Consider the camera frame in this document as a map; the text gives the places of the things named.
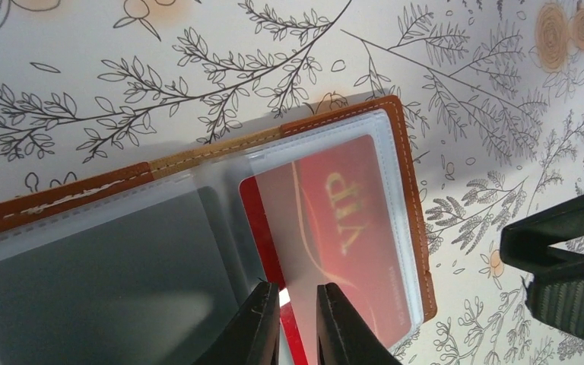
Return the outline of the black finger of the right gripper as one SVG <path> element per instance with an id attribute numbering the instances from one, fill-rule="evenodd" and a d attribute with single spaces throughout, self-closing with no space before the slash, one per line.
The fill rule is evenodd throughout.
<path id="1" fill-rule="evenodd" d="M 584 254 L 556 244 L 584 236 L 584 195 L 505 226 L 500 258 L 533 275 L 525 286 L 532 317 L 584 340 Z"/>

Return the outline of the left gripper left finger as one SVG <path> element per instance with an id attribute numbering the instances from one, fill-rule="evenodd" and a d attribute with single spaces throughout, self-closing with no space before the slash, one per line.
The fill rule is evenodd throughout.
<path id="1" fill-rule="evenodd" d="M 194 364 L 277 364 L 279 339 L 278 285 L 262 281 Z"/>

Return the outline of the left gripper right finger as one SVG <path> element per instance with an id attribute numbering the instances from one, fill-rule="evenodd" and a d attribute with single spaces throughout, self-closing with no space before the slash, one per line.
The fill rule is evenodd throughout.
<path id="1" fill-rule="evenodd" d="M 335 283 L 317 287 L 316 331 L 319 364 L 400 364 Z"/>

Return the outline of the black card bottom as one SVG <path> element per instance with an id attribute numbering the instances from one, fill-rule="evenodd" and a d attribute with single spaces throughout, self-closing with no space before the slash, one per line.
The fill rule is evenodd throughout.
<path id="1" fill-rule="evenodd" d="M 191 364 L 238 308 L 196 189 L 0 242 L 0 364 Z"/>

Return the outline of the red VIP card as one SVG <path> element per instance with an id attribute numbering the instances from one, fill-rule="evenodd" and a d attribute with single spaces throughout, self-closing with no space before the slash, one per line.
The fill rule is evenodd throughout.
<path id="1" fill-rule="evenodd" d="M 238 187 L 295 364 L 315 364 L 316 291 L 339 286 L 386 348 L 414 330 L 375 142 L 362 135 Z"/>

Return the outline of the brown leather card holder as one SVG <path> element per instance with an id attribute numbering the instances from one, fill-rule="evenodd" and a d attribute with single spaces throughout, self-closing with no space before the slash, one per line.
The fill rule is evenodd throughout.
<path id="1" fill-rule="evenodd" d="M 0 364 L 380 364 L 437 312 L 396 96 L 0 204 Z"/>

